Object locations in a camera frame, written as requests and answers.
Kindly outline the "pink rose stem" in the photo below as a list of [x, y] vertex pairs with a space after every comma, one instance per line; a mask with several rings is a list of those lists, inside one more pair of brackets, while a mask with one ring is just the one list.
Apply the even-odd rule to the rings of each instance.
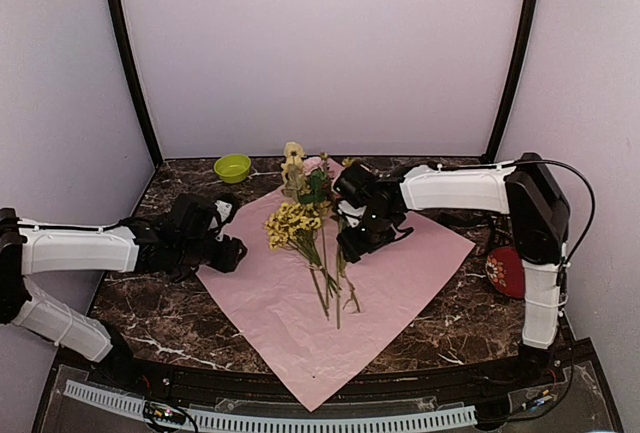
[[313, 204], [323, 219], [324, 239], [326, 245], [327, 271], [332, 280], [334, 289], [329, 297], [329, 314], [331, 301], [339, 297], [340, 286], [329, 270], [329, 248], [327, 239], [327, 223], [333, 213], [332, 176], [329, 169], [328, 157], [320, 157], [320, 162], [304, 176], [304, 188], [301, 190], [299, 200], [302, 204]]

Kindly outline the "pink carnation stem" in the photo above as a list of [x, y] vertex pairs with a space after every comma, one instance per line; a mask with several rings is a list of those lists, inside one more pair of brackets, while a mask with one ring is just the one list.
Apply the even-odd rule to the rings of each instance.
[[343, 171], [356, 171], [362, 166], [362, 160], [356, 157], [347, 157], [342, 161]]

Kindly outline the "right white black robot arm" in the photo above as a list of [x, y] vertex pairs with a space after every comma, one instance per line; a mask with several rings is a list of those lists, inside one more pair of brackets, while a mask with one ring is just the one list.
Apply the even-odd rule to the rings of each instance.
[[566, 277], [580, 240], [569, 240], [571, 207], [551, 170], [584, 175], [566, 163], [525, 153], [514, 161], [487, 165], [445, 166], [425, 163], [378, 174], [361, 163], [346, 167], [334, 182], [334, 208], [345, 227], [337, 236], [345, 259], [366, 255], [411, 235], [411, 212], [478, 210], [511, 222], [524, 269], [525, 321], [521, 335], [529, 347], [510, 366], [521, 387], [534, 385], [549, 369], [542, 350], [555, 341], [567, 301]]

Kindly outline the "small yellow flower bunch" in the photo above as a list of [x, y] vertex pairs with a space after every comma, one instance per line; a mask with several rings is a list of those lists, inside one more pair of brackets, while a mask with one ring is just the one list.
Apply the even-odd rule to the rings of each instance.
[[284, 202], [264, 223], [268, 247], [299, 254], [306, 262], [326, 319], [334, 289], [327, 271], [323, 219], [313, 204]]

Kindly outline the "pale yellow flower stem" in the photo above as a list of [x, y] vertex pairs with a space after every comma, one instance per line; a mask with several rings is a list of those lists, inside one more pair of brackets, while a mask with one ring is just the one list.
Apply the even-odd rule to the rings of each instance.
[[[317, 166], [319, 162], [313, 166], [308, 165], [305, 162], [306, 153], [304, 148], [296, 142], [288, 142], [284, 147], [284, 161], [281, 164], [281, 176], [283, 181], [282, 194], [287, 198], [285, 202], [300, 202], [299, 196], [301, 190], [304, 188], [304, 176], [313, 167]], [[333, 179], [332, 176], [332, 193], [333, 193], [333, 213], [330, 216], [330, 221], [333, 222], [338, 231], [341, 232], [346, 228], [347, 222], [338, 216], [337, 214], [337, 197], [333, 192]], [[341, 323], [341, 312], [346, 310], [347, 307], [352, 307], [356, 313], [361, 311], [359, 299], [357, 297], [354, 284], [348, 278], [347, 275], [347, 261], [345, 260], [341, 247], [337, 246], [335, 251], [335, 271], [330, 272], [332, 276], [339, 281], [340, 293], [339, 297], [331, 301], [331, 306], [336, 307], [335, 319], [336, 323]]]

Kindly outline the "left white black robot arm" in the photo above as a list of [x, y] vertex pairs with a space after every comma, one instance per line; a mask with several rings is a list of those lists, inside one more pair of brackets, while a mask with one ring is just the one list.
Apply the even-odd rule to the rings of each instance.
[[167, 274], [182, 281], [202, 266], [234, 271], [247, 254], [224, 234], [238, 211], [230, 194], [208, 200], [181, 194], [156, 219], [128, 217], [107, 226], [39, 223], [1, 211], [1, 322], [25, 328], [101, 364], [120, 389], [141, 380], [140, 365], [122, 336], [53, 298], [30, 276], [56, 271]]

